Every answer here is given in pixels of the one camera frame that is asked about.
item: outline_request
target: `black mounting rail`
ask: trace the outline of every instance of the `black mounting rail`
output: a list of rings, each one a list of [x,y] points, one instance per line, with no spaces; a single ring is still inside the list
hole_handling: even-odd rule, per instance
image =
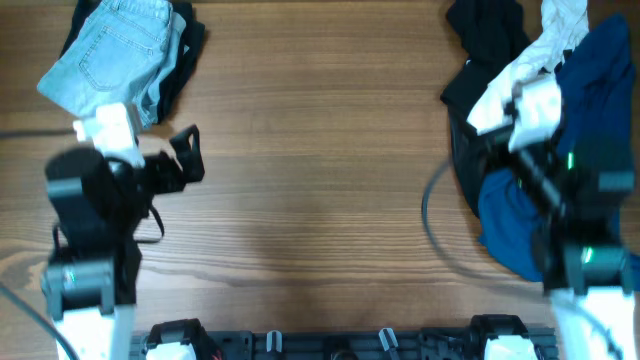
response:
[[[555,331],[548,327],[530,327],[528,337],[539,358],[557,360]],[[394,354],[385,351],[377,332],[296,333],[282,334],[282,351],[267,352],[269,334],[250,331],[209,331],[210,338],[224,353],[224,360],[332,360],[338,359],[337,344],[346,347],[358,360],[481,360],[481,351],[467,354],[461,347],[468,328],[423,328],[420,331],[396,332]],[[134,336],[130,360],[146,359],[143,349],[149,333]]]

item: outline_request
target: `white cloth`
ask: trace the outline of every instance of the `white cloth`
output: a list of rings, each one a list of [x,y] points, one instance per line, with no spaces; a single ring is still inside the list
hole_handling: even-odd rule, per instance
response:
[[[544,0],[541,9],[542,35],[489,83],[469,113],[467,122],[478,135],[510,123],[503,107],[516,81],[535,77],[543,67],[553,72],[562,52],[575,49],[589,32],[587,0]]]

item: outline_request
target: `green led light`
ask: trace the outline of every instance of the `green led light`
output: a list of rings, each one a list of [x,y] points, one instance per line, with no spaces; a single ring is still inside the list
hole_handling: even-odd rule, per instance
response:
[[[571,170],[573,168],[573,153],[569,153],[567,156],[567,168]]]
[[[588,247],[586,249],[583,250],[583,257],[584,260],[583,262],[585,264],[588,264],[591,262],[591,258],[593,257],[593,248],[592,247]]]

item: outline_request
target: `navy blue fabric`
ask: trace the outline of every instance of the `navy blue fabric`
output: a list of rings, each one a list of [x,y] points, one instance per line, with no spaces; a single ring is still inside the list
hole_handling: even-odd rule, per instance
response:
[[[589,134],[608,134],[630,142],[635,67],[624,17],[614,15],[591,31],[556,77],[567,121],[557,147],[560,156]],[[541,220],[526,194],[514,185],[509,170],[485,177],[478,209],[484,231],[478,241],[513,272],[530,281],[541,281],[531,255],[531,234]],[[616,214],[612,229],[619,232],[619,225]],[[640,259],[635,256],[632,268],[640,280]],[[636,290],[640,290],[640,281],[636,284]]]

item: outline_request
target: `cable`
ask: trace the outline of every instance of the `cable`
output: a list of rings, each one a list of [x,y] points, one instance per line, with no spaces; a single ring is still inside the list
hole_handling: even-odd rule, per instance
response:
[[[22,312],[27,314],[33,321],[36,322],[36,324],[40,325],[40,327],[44,331],[46,331],[49,335],[51,335],[51,337],[58,341],[58,344],[60,344],[69,359],[80,360],[78,354],[76,354],[76,352],[73,350],[73,347],[71,347],[71,344],[69,344],[67,339],[65,339],[65,337],[62,336],[62,334],[60,334],[58,330],[56,330],[56,328],[53,327],[47,320],[40,316],[40,314],[38,314],[38,312],[35,311],[29,304],[24,302],[24,300],[20,299],[18,295],[9,290],[9,288],[7,288],[1,281],[0,293],[6,296],[7,299],[9,299],[11,303],[13,303],[13,305],[22,310]]]
[[[433,189],[435,185],[438,183],[438,180],[442,177],[445,171],[449,169],[450,166],[451,166],[450,160],[448,158],[445,159],[445,161],[443,161],[442,164],[438,166],[435,173],[427,183],[427,187],[424,190],[424,195],[422,197],[422,224],[424,225],[424,229],[427,232],[427,237],[429,238],[429,241],[431,242],[431,245],[435,249],[438,256],[442,260],[447,262],[449,267],[455,272],[457,272],[458,274],[468,278],[477,279],[477,280],[495,281],[496,278],[482,275],[482,274],[477,274],[473,269],[460,264],[457,260],[455,260],[455,258],[453,258],[451,255],[445,252],[444,249],[442,249],[442,247],[440,246],[440,243],[436,239],[433,233],[433,230],[429,225],[429,217],[427,212],[428,205],[429,205],[429,196],[433,192]],[[485,284],[484,287],[490,288],[491,290],[494,290],[497,292],[501,292],[505,295],[515,296],[519,298],[522,298],[525,293],[529,293],[529,295],[526,296],[527,299],[529,300],[535,299],[535,297],[540,297],[539,294],[526,289],[521,289],[520,291],[515,292],[512,287],[505,287],[505,286],[495,285],[495,284]],[[589,311],[569,301],[556,302],[556,305],[564,307],[567,310],[573,311],[576,314],[582,316],[585,320],[587,320],[591,324],[591,326],[604,337],[605,341],[607,342],[609,353],[612,354],[617,360],[623,359],[622,349],[614,341],[613,337],[611,336],[611,332]]]
[[[491,281],[491,282],[496,281],[498,280],[497,277],[478,274],[475,270],[460,264],[454,257],[452,257],[446,251],[444,251],[444,249],[440,246],[440,243],[437,240],[435,234],[433,233],[431,226],[429,225],[429,220],[428,220],[429,219],[429,216],[428,216],[429,196],[431,195],[431,192],[433,191],[433,188],[437,184],[440,177],[442,177],[442,175],[445,173],[445,171],[449,169],[450,166],[451,166],[451,162],[449,159],[446,159],[445,161],[443,161],[442,164],[440,164],[440,166],[438,166],[438,168],[436,169],[434,175],[431,177],[431,179],[427,184],[426,189],[424,190],[424,196],[422,197],[422,224],[424,225],[424,229],[427,232],[427,237],[429,238],[429,241],[431,242],[431,245],[433,246],[434,250],[438,254],[438,257],[440,257],[442,260],[447,262],[447,265],[449,266],[449,268],[451,268],[458,274],[468,278],[476,279],[476,280]],[[540,296],[538,292],[534,292],[528,289],[517,289],[517,288],[514,288],[513,286],[495,285],[495,284],[485,285],[485,287],[508,294],[510,296],[521,297],[521,298],[524,297],[528,300],[533,299],[534,301],[535,299],[540,299],[540,301],[543,301],[543,298]]]
[[[513,210],[514,214],[516,214],[516,216],[518,216],[521,220],[536,221],[540,219],[540,216],[537,213],[533,215],[522,213],[522,210],[514,204],[513,199],[511,199],[511,194],[509,193],[509,190],[511,187],[515,186],[515,183],[516,183],[515,179],[511,179],[507,183],[507,186],[504,187],[504,197],[507,200],[507,205],[509,205],[511,210]]]
[[[48,137],[73,135],[74,129],[36,129],[36,130],[11,130],[1,131],[0,140],[27,138],[27,137]]]
[[[616,360],[623,360],[624,353],[620,346],[616,344],[613,336],[611,336],[611,331],[607,329],[593,314],[579,306],[578,304],[570,301],[555,301],[555,305],[562,307],[566,310],[573,311],[579,316],[582,316],[587,322],[591,324],[594,330],[600,333],[600,335],[604,338],[607,343],[607,351],[611,354]]]

